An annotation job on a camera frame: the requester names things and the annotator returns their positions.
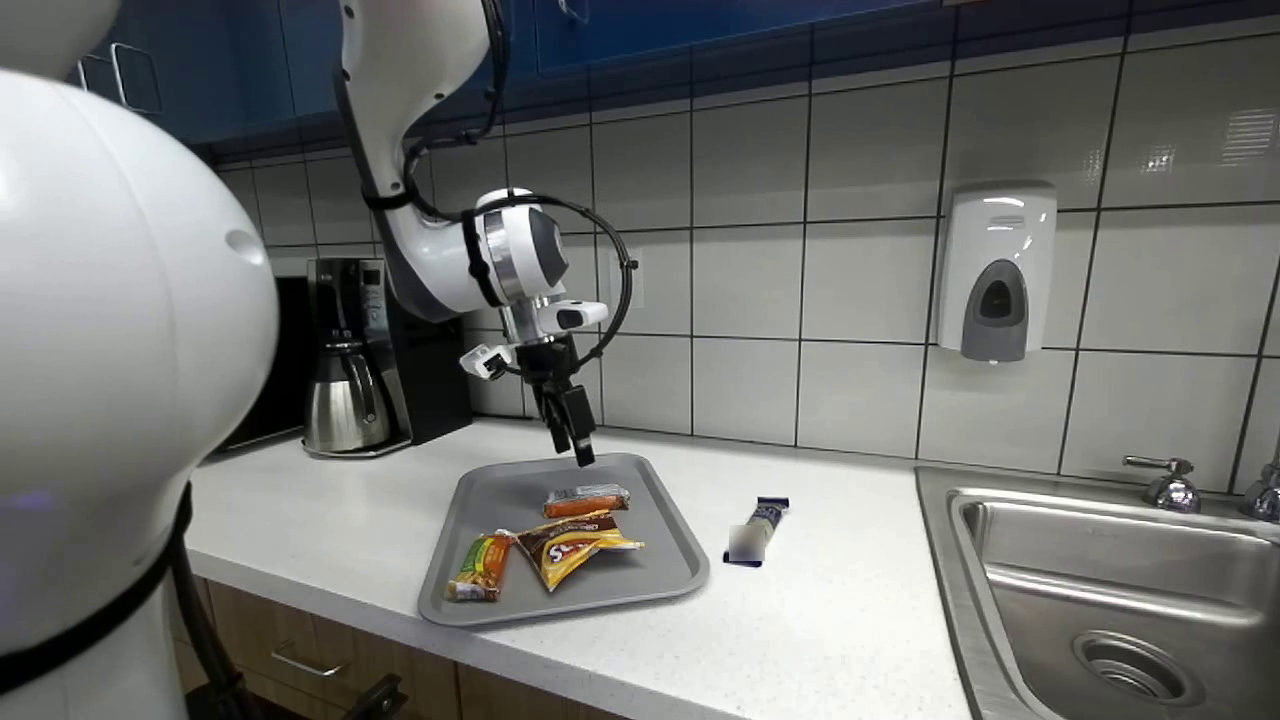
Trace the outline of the chrome tap lever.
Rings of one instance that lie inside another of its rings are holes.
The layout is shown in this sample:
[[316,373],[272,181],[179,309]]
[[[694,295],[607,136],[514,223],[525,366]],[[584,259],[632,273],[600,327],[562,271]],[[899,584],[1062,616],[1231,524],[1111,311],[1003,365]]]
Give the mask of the chrome tap lever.
[[1155,509],[1180,514],[1199,514],[1202,507],[1201,491],[1189,480],[1194,464],[1184,457],[1146,457],[1126,455],[1123,464],[1130,468],[1160,469],[1164,474],[1152,480],[1144,493],[1143,502]]

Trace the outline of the grey plastic tray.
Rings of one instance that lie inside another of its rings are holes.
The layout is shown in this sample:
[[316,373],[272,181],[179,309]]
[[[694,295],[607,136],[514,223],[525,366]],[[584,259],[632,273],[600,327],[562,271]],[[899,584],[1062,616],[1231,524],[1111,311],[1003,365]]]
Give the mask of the grey plastic tray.
[[[621,534],[644,542],[644,547],[603,550],[548,591],[538,566],[513,546],[497,601],[445,597],[447,583],[476,538],[499,529],[540,527],[548,521],[541,506],[550,492],[600,483],[618,484],[630,493],[628,509],[614,518]],[[443,626],[540,621],[680,597],[699,589],[709,571],[707,553],[646,459],[604,454],[588,468],[570,457],[503,462],[460,479],[422,582],[419,612]]]

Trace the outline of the black microwave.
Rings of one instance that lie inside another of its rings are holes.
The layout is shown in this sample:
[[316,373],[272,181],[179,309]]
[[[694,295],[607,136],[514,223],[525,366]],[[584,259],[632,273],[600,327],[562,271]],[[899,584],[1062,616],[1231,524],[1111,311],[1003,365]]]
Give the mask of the black microwave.
[[280,327],[271,370],[239,425],[215,448],[234,452],[262,441],[300,430],[305,400],[317,356],[317,331],[310,302],[308,281],[278,277]]

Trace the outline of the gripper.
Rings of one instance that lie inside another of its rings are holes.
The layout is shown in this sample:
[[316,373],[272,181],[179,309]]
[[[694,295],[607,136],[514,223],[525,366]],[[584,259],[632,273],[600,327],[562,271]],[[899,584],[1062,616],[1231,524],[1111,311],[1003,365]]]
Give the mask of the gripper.
[[532,389],[538,415],[550,433],[556,454],[573,451],[576,464],[595,462],[595,418],[588,392],[573,384],[579,351],[573,337],[520,345],[516,361],[524,383]]

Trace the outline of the yellow and brown chips bag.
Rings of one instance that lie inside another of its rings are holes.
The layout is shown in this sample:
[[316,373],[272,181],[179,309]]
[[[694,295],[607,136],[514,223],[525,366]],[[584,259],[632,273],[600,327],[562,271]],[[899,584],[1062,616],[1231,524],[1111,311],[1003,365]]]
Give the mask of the yellow and brown chips bag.
[[515,538],[548,592],[554,592],[599,552],[646,547],[645,542],[630,539],[621,532],[611,510],[557,518],[517,533]]

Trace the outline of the black coffee maker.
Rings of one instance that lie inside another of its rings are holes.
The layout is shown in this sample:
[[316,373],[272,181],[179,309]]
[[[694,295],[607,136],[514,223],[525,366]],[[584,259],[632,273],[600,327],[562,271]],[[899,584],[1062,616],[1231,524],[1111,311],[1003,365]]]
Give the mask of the black coffee maker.
[[332,338],[361,342],[381,382],[393,423],[390,441],[370,451],[320,456],[305,450],[308,455],[380,457],[470,424],[468,386],[458,364],[463,352],[460,320],[429,323],[402,307],[381,259],[315,259],[308,263],[307,281],[317,355]]

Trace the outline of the blue and white bar packet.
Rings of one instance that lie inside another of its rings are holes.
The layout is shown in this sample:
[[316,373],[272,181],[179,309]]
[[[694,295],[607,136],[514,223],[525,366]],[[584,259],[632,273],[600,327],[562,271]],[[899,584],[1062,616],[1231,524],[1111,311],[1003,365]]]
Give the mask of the blue and white bar packet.
[[765,551],[791,502],[787,497],[760,496],[748,520],[735,527],[722,561],[740,568],[760,568]]

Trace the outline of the stainless steel sink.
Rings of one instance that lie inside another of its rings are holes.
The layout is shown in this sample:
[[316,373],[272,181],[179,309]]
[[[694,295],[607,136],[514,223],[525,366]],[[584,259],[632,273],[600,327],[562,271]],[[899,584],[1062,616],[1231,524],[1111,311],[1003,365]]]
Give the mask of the stainless steel sink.
[[1280,525],[919,466],[973,720],[1280,720]]

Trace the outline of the white wall soap dispenser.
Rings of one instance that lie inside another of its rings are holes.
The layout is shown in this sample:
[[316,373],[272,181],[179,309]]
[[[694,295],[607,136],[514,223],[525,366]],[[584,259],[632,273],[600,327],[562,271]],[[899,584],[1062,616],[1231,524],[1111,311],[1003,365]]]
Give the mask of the white wall soap dispenser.
[[1059,191],[1042,179],[954,190],[940,273],[940,347],[988,364],[1042,350],[1057,210]]

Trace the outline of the steel coffee carafe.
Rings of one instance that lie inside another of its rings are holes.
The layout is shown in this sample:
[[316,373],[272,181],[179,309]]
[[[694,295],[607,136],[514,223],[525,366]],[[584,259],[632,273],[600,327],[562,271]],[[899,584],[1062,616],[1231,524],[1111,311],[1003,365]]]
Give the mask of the steel coffee carafe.
[[390,441],[390,409],[364,345],[332,338],[321,345],[303,409],[303,448],[334,456],[370,451]]

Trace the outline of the chrome tap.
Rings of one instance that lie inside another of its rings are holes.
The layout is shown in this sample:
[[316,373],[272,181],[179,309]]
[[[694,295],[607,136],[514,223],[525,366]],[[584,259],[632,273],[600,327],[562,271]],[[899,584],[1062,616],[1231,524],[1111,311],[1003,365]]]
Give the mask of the chrome tap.
[[1245,491],[1236,509],[1243,516],[1280,524],[1280,436],[1272,457],[1260,471],[1260,479]]

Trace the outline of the small orange green snack packet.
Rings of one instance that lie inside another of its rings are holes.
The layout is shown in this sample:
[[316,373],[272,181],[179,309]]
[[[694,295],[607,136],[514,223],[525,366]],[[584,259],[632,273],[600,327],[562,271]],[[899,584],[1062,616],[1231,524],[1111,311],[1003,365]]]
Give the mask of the small orange green snack packet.
[[500,598],[506,565],[517,536],[499,529],[479,536],[467,548],[460,570],[447,582],[444,600],[449,602],[486,602]]

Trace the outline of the wooden drawer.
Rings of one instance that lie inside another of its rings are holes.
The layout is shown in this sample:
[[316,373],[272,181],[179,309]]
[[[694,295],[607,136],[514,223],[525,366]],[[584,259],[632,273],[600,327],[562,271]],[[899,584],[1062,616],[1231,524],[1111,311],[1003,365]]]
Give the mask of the wooden drawer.
[[[339,720],[366,689],[393,674],[408,697],[398,720],[461,719],[452,661],[216,582],[207,583],[207,592],[219,639],[260,697],[306,717]],[[270,651],[289,639],[306,656],[349,660],[349,666],[339,676],[316,678],[271,660]]]

